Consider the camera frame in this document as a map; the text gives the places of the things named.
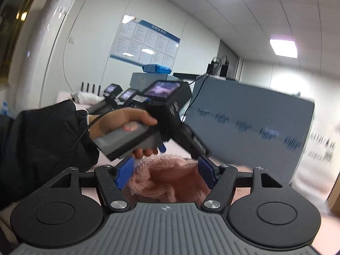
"gray ribbed plate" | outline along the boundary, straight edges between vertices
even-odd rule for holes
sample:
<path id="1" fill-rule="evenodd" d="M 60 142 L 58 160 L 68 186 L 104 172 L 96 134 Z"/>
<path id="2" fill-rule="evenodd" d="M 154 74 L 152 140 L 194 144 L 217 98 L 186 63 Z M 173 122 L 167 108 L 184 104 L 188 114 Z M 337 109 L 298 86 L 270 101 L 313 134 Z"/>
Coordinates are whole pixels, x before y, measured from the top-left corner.
<path id="1" fill-rule="evenodd" d="M 45 250 L 21 244 L 12 255 L 318 255 L 310 246 L 274 252 L 254 247 L 234 235 L 218 214 L 194 203 L 138 203 L 112 214 L 90 239 L 74 246 Z"/>

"ceiling light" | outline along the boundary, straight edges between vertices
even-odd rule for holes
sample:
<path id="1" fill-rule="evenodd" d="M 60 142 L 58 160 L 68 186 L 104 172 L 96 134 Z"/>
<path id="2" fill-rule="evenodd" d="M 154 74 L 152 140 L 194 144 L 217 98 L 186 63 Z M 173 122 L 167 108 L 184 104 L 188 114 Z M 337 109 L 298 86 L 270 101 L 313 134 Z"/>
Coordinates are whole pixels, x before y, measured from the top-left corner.
<path id="1" fill-rule="evenodd" d="M 269 43 L 277 56 L 292 58 L 297 58 L 298 56 L 295 41 L 291 35 L 272 35 Z"/>
<path id="2" fill-rule="evenodd" d="M 134 19 L 135 19 L 134 16 L 131 16 L 131 15 L 124 15 L 122 23 L 123 23 L 123 24 L 126 24 L 126 23 L 129 23 L 131 20 L 134 20 Z"/>
<path id="3" fill-rule="evenodd" d="M 146 53 L 149 54 L 149 55 L 155 54 L 155 52 L 152 51 L 152 50 L 150 50 L 150 49 L 143 49 L 142 52 L 146 52 Z"/>
<path id="4" fill-rule="evenodd" d="M 23 12 L 23 14 L 21 15 L 21 21 L 25 21 L 26 19 L 26 16 L 27 16 L 27 12 Z"/>
<path id="5" fill-rule="evenodd" d="M 132 55 L 132 54 L 129 54 L 128 52 L 124 52 L 123 55 L 125 55 L 125 56 L 130 56 L 130 57 L 134 56 L 134 55 Z"/>

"document on board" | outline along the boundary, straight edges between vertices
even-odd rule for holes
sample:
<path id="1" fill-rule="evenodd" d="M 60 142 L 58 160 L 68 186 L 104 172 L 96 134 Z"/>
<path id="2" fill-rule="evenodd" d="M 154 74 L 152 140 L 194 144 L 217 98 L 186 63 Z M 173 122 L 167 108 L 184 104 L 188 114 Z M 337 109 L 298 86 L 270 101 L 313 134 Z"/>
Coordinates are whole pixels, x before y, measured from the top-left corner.
<path id="1" fill-rule="evenodd" d="M 145 37 L 147 36 L 147 31 L 148 28 L 138 24 L 135 33 L 133 34 L 132 40 L 143 44 Z"/>
<path id="2" fill-rule="evenodd" d="M 148 46 L 143 46 L 143 49 L 149 49 L 149 50 L 152 51 L 152 48 L 148 47 Z M 153 55 L 150 55 L 147 52 L 141 52 L 140 53 L 140 57 L 139 57 L 139 62 L 141 64 L 150 64 L 152 56 Z"/>
<path id="3" fill-rule="evenodd" d="M 169 56 L 175 57 L 176 52 L 177 52 L 177 46 L 176 45 L 178 45 L 178 43 L 170 39 L 168 47 L 167 47 L 166 54 L 169 55 Z"/>
<path id="4" fill-rule="evenodd" d="M 117 44 L 115 45 L 115 47 L 113 48 L 113 51 L 111 52 L 111 54 L 113 55 L 117 55 L 120 57 L 125 57 L 123 55 L 124 52 L 128 51 L 128 48 L 130 46 L 130 40 L 124 37 L 118 37 L 117 40 Z"/>
<path id="5" fill-rule="evenodd" d="M 122 29 L 120 30 L 120 36 L 131 39 L 136 26 L 137 24 L 135 22 L 128 22 L 126 24 L 123 24 Z"/>
<path id="6" fill-rule="evenodd" d="M 148 30 L 147 37 L 145 39 L 145 45 L 150 47 L 155 47 L 157 43 L 159 33 L 156 33 L 154 30 Z"/>
<path id="7" fill-rule="evenodd" d="M 151 64 L 163 64 L 164 54 L 162 52 L 156 51 L 152 56 Z"/>
<path id="8" fill-rule="evenodd" d="M 156 50 L 165 52 L 167 49 L 168 42 L 169 42 L 169 38 L 163 35 L 159 35 L 157 45 L 156 45 Z"/>
<path id="9" fill-rule="evenodd" d="M 169 68 L 172 68 L 173 57 L 169 55 L 165 55 L 163 59 L 163 65 Z"/>
<path id="10" fill-rule="evenodd" d="M 140 44 L 135 41 L 131 41 L 131 45 L 127 53 L 133 56 L 128 56 L 127 58 L 133 61 L 138 61 L 139 55 L 142 52 L 142 49 L 143 49 L 143 44 Z"/>

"yellow light in window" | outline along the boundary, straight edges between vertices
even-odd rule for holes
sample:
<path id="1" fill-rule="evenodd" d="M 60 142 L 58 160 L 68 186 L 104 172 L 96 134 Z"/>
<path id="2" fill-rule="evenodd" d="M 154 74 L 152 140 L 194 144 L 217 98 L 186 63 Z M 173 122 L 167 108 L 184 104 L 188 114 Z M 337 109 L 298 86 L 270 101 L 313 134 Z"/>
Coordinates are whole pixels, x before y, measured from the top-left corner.
<path id="1" fill-rule="evenodd" d="M 21 21 L 25 21 L 26 19 L 26 16 L 27 16 L 27 12 L 23 12 L 23 14 L 21 15 Z"/>

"ceiling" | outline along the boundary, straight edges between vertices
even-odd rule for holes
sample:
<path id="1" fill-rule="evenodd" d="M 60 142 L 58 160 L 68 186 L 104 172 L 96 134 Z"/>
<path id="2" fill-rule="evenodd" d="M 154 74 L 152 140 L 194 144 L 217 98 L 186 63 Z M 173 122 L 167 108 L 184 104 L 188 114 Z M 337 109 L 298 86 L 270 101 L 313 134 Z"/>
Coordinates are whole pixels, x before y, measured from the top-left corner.
<path id="1" fill-rule="evenodd" d="M 170 0 L 237 55 L 340 76 L 340 0 Z M 298 58 L 274 54 L 272 34 L 293 35 Z"/>

